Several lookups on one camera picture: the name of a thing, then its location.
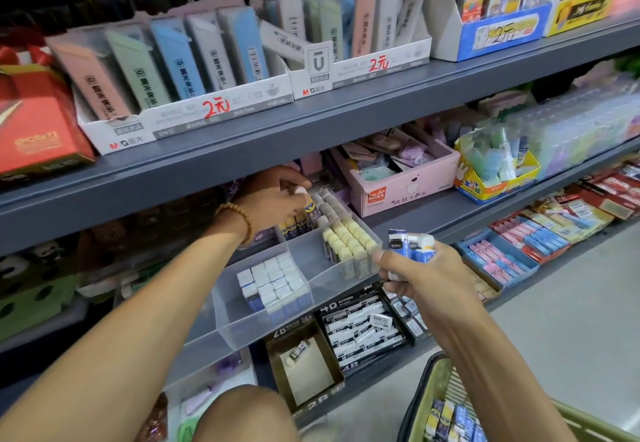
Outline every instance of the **green shopping basket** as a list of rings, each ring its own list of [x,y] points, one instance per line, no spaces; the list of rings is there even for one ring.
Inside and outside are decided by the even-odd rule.
[[[457,376],[451,360],[444,352],[436,353],[427,362],[420,384],[411,404],[404,414],[398,442],[423,442],[424,427],[434,398],[451,400],[456,405],[464,405],[472,416],[473,406],[465,394],[449,388],[449,380]],[[580,442],[640,442],[640,438],[624,430],[603,422],[583,411],[552,400],[573,434]]]

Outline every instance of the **floor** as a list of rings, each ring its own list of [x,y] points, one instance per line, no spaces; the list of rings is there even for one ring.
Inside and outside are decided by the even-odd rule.
[[[551,397],[640,436],[640,224],[493,312]],[[328,415],[341,440],[392,442],[428,358]]]

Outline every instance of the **2元 handwritten price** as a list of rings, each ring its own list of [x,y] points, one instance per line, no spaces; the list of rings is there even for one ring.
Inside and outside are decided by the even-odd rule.
[[[383,54],[382,56],[379,56],[377,59],[373,58],[371,59],[371,67],[369,69],[369,72],[372,73],[373,71],[382,71],[385,70],[389,67],[389,60],[387,59],[387,55]]]
[[[202,102],[202,106],[204,106],[205,109],[208,108],[209,110],[209,112],[204,116],[205,120],[207,118],[211,118],[216,114],[225,113],[231,110],[231,105],[229,104],[229,100],[225,100],[221,96],[217,98],[213,98],[213,102],[211,101]]]

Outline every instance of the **person's left hand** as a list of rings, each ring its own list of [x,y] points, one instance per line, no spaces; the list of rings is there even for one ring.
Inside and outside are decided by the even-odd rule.
[[[291,195],[289,189],[311,188],[311,182],[297,170],[279,165],[253,174],[244,181],[234,203],[249,214],[253,232],[272,228],[287,216],[295,216],[307,199],[304,194]]]

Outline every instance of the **shelf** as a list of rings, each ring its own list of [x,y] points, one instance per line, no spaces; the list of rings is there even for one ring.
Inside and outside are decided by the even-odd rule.
[[[364,222],[380,236],[388,229],[406,229],[431,233],[442,243],[452,244],[462,237],[498,219],[522,209],[536,199],[571,184],[583,175],[606,166],[622,155],[640,149],[640,136],[592,157],[579,166],[542,180],[527,189],[506,195],[496,202],[476,204],[456,189],[448,189],[425,198],[397,206],[364,218]]]
[[[0,255],[629,49],[640,11],[461,63],[432,60],[0,194]]]
[[[486,304],[488,311],[493,311],[500,307],[505,302],[510,301],[514,297],[518,296],[525,290],[530,289],[533,285],[542,281],[559,268],[564,267],[571,260],[578,258],[580,255],[585,254],[591,249],[601,245],[604,241],[611,238],[613,235],[617,235],[626,228],[633,226],[636,223],[635,220],[628,222],[617,223],[604,229],[597,235],[592,236],[588,240],[575,245],[564,255],[558,257],[546,265],[542,265],[540,269],[530,278],[523,283],[508,289],[507,292],[502,293],[496,299],[489,301]],[[358,396],[364,390],[373,386],[375,383],[383,380],[389,375],[395,373],[400,368],[408,365],[415,359],[418,359],[423,354],[434,349],[437,346],[435,339],[427,338],[414,347],[404,346],[396,351],[390,352],[379,360],[375,361],[371,365],[365,366],[361,371],[347,378],[345,388],[338,393],[332,395],[324,403],[317,405],[315,408],[309,410],[299,419],[296,420],[296,424],[299,428],[306,427],[311,422],[314,422],[318,418],[328,414],[332,410],[335,410],[339,406],[347,403],[350,399]],[[264,366],[256,366],[256,370],[264,369]]]

